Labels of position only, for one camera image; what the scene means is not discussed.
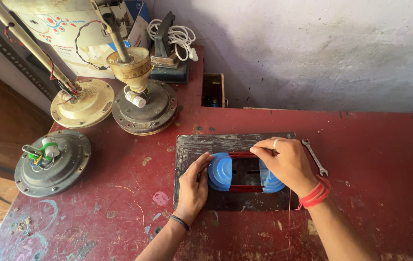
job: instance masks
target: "black wristband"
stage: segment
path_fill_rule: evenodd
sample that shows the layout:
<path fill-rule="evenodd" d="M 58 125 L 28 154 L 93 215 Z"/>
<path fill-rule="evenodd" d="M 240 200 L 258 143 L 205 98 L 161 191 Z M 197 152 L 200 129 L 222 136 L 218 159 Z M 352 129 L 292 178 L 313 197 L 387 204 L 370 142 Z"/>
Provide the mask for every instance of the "black wristband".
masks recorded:
<path fill-rule="evenodd" d="M 171 216 L 169 216 L 169 218 L 172 218 L 175 221 L 179 222 L 187 230 L 187 232 L 189 232 L 189 230 L 190 230 L 189 226 L 187 226 L 186 222 L 182 221 L 179 217 L 171 215 Z"/>

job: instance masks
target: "forearm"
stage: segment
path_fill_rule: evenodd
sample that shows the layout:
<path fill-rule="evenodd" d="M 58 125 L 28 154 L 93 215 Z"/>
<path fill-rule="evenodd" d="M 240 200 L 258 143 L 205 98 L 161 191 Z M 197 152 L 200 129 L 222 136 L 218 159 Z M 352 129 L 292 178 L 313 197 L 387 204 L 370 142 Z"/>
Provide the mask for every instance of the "forearm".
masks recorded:
<path fill-rule="evenodd" d="M 379 260 L 330 198 L 308 208 L 308 211 L 330 261 Z"/>
<path fill-rule="evenodd" d="M 169 219 L 136 261 L 170 261 L 186 234 L 186 229 L 177 221 Z"/>

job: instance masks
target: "pink paint stain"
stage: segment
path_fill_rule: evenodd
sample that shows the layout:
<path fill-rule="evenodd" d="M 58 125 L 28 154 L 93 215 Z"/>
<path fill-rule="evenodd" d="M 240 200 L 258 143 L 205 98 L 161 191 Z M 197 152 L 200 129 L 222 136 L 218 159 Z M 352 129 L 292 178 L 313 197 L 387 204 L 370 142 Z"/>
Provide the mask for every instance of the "pink paint stain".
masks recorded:
<path fill-rule="evenodd" d="M 169 202 L 168 196 L 165 193 L 161 192 L 161 191 L 158 191 L 157 193 L 155 193 L 155 195 L 153 195 L 152 199 L 153 199 L 153 201 L 157 202 L 157 204 L 160 205 L 160 206 L 164 206 L 164 205 L 168 204 L 168 202 Z"/>

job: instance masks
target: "white power cord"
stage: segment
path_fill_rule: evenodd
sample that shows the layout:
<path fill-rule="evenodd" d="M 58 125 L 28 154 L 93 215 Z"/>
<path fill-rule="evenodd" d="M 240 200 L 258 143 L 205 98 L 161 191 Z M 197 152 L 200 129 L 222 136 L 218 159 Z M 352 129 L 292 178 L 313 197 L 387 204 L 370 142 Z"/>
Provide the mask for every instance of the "white power cord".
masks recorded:
<path fill-rule="evenodd" d="M 147 33 L 152 40 L 155 40 L 155 33 L 158 30 L 158 26 L 162 21 L 160 19 L 153 19 L 147 27 Z M 193 39 L 189 37 L 189 32 L 192 33 Z M 168 30 L 168 44 L 175 44 L 175 52 L 179 60 L 186 61 L 191 58 L 192 61 L 196 62 L 199 60 L 195 48 L 190 48 L 190 45 L 195 41 L 195 33 L 190 30 L 189 27 L 182 26 L 172 26 Z M 183 58 L 179 55 L 177 46 L 180 46 L 186 50 L 186 57 Z"/>

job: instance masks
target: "black metal plate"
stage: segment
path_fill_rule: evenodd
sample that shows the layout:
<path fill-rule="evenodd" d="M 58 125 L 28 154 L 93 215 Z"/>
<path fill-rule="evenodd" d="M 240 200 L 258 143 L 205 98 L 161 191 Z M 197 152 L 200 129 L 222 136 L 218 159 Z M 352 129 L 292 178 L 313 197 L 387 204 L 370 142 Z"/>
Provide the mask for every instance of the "black metal plate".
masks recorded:
<path fill-rule="evenodd" d="M 176 140 L 176 172 L 174 205 L 177 208 L 179 200 L 179 177 L 189 165 L 202 153 L 210 151 L 232 152 L 247 151 L 256 142 L 273 136 L 296 139 L 293 132 L 261 133 L 261 134 L 225 134 L 225 135 L 183 135 Z M 258 159 L 235 158 L 233 159 L 233 174 L 231 184 L 260 185 Z M 298 196 L 292 192 L 291 209 L 298 207 Z M 289 188 L 284 187 L 276 193 L 233 193 L 208 190 L 208 199 L 203 210 L 228 210 L 228 211 L 275 211 L 289 209 Z"/>

